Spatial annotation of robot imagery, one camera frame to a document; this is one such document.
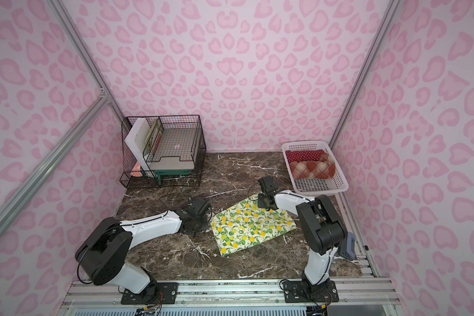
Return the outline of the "white plastic basket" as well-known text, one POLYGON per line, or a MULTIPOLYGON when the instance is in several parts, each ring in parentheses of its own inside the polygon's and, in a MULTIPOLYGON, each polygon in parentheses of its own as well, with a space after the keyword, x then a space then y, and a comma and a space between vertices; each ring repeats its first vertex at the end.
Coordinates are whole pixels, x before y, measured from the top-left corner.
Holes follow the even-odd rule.
POLYGON ((328 143, 322 140, 304 140, 304 141, 296 141, 296 142, 287 142, 282 145, 282 151, 285 163, 287 165, 287 171, 290 176, 290 180, 292 182, 294 191, 299 194, 304 194, 307 196, 317 196, 320 194, 325 194, 328 196, 332 196, 335 194, 339 194, 342 192, 346 192, 349 189, 348 181, 340 168, 337 160, 334 157, 332 150, 330 149, 328 143), (290 171, 289 162, 287 161, 287 157, 285 151, 292 150, 292 151, 302 151, 302 150, 324 150, 326 154, 329 154, 336 163, 337 170, 333 178, 327 180, 319 180, 319 179, 301 179, 301 180, 294 180, 292 173, 290 171))

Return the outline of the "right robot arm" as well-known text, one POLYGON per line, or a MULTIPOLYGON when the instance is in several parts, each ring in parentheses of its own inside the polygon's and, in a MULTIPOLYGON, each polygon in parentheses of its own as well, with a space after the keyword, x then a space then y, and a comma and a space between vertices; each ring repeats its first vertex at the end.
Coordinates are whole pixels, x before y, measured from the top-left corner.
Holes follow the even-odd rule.
POLYGON ((325 288, 334 256, 348 237, 347 228, 329 197, 310 197, 280 190, 272 176, 260 178, 258 184, 261 188, 259 208, 284 210, 298 217, 310 248, 302 280, 309 290, 325 288))

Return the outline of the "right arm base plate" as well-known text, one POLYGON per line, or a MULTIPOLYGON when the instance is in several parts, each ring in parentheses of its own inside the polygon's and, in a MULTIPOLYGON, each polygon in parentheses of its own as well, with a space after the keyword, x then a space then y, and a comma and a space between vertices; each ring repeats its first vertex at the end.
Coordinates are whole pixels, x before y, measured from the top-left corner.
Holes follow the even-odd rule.
POLYGON ((283 279, 279 282, 286 303, 317 303, 330 305, 339 302, 337 287, 334 281, 327 280, 318 285, 311 285, 307 280, 293 281, 283 279))

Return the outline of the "green lemon print skirt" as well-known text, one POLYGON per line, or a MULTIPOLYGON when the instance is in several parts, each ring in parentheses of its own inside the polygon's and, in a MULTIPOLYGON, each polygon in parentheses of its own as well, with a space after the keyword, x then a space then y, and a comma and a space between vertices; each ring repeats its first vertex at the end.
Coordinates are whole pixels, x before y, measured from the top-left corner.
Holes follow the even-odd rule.
POLYGON ((223 257, 296 229, 287 211, 259 208, 256 194, 216 214, 210 225, 223 257))

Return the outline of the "red polka dot skirt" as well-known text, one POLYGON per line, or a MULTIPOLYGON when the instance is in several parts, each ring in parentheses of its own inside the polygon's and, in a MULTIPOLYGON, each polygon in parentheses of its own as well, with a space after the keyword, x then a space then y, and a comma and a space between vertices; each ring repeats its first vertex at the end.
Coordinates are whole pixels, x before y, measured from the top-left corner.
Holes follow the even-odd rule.
POLYGON ((302 151, 285 151, 287 161, 289 163, 302 161, 319 161, 326 154, 324 150, 302 150, 302 151))

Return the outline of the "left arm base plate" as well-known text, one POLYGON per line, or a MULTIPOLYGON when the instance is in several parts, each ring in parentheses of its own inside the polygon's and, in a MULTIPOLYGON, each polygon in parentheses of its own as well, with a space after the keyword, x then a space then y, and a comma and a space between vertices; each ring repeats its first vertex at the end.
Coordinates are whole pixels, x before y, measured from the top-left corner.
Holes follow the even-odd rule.
POLYGON ((121 298, 121 305, 157 305, 174 304, 176 301, 179 283, 152 283, 141 293, 134 294, 125 289, 121 298))

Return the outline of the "red plaid skirt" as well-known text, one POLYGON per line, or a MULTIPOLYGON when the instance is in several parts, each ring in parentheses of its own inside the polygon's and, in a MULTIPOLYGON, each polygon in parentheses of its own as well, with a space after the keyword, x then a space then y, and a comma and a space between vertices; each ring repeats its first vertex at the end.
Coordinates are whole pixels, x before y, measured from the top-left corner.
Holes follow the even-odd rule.
POLYGON ((322 154, 318 160, 295 161, 289 167, 294 180, 327 180, 333 178, 337 170, 335 160, 329 154, 322 154))

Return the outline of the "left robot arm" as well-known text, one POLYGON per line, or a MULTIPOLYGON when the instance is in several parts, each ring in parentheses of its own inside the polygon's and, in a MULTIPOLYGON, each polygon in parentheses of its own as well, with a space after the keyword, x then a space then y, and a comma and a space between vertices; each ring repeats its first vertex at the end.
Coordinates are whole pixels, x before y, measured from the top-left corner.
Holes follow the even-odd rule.
POLYGON ((156 281, 145 269, 127 262, 129 250, 161 236, 195 235, 205 229, 210 214, 211 204, 196 198, 185 208, 142 219, 120 221, 108 217, 82 243, 75 259, 88 276, 88 284, 111 283, 133 294, 147 294, 155 289, 156 281))

